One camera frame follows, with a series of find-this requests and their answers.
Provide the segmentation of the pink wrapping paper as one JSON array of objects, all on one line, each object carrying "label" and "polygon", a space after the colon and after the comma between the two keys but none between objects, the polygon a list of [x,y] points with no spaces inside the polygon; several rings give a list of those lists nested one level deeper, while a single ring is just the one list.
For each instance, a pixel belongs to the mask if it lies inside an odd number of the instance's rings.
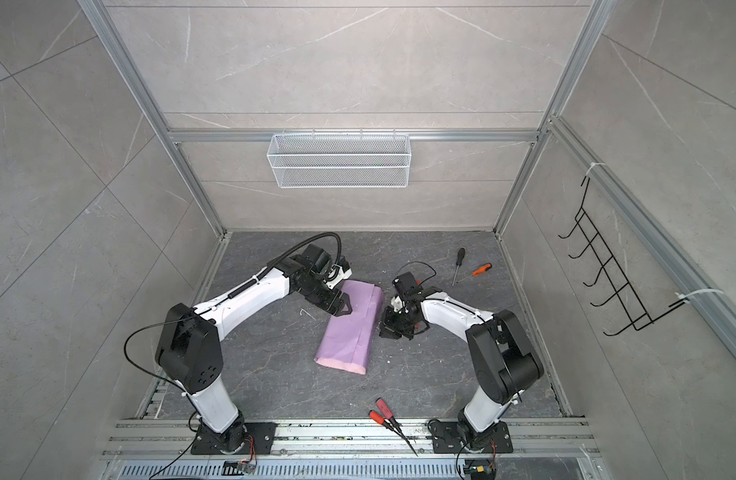
[{"label": "pink wrapping paper", "polygon": [[382,289],[373,284],[346,280],[342,291],[351,302],[352,312],[329,319],[314,361],[323,367],[365,375]]}]

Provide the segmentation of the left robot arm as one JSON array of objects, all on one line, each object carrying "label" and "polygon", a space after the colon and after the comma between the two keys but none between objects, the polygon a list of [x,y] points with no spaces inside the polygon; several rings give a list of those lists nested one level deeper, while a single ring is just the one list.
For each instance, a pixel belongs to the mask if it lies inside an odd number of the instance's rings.
[{"label": "left robot arm", "polygon": [[234,289],[189,307],[173,306],[161,329],[155,362],[160,380],[174,385],[200,417],[197,436],[224,454],[234,454],[250,443],[244,417],[221,378],[222,341],[264,307],[291,293],[301,294],[317,308],[334,316],[352,312],[349,295],[337,285],[351,276],[347,260],[331,263],[327,256],[304,254],[269,262]]}]

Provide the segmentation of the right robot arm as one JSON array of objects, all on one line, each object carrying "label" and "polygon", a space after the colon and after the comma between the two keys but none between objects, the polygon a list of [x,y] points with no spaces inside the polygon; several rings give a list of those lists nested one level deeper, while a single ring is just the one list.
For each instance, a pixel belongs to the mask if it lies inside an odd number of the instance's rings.
[{"label": "right robot arm", "polygon": [[470,451],[495,441],[509,407],[544,375],[544,366],[517,316],[480,310],[447,293],[398,294],[385,308],[379,335],[412,339],[431,325],[463,340],[470,352],[478,388],[460,411],[456,436]]}]

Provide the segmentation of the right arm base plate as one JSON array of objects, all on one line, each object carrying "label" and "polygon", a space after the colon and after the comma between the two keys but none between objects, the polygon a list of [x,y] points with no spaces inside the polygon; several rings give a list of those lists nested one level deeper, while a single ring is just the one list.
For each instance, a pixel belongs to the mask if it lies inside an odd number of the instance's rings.
[{"label": "right arm base plate", "polygon": [[507,454],[514,451],[511,435],[504,422],[492,424],[476,433],[465,422],[430,419],[426,423],[436,454],[457,453],[461,449],[474,453]]}]

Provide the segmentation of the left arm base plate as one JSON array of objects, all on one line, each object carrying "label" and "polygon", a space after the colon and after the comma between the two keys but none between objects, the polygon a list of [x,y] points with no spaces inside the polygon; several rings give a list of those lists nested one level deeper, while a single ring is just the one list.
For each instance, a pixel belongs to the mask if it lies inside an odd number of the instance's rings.
[{"label": "left arm base plate", "polygon": [[278,424],[274,422],[235,421],[227,431],[216,433],[207,425],[198,427],[197,438],[192,444],[192,455],[242,455],[271,453]]}]

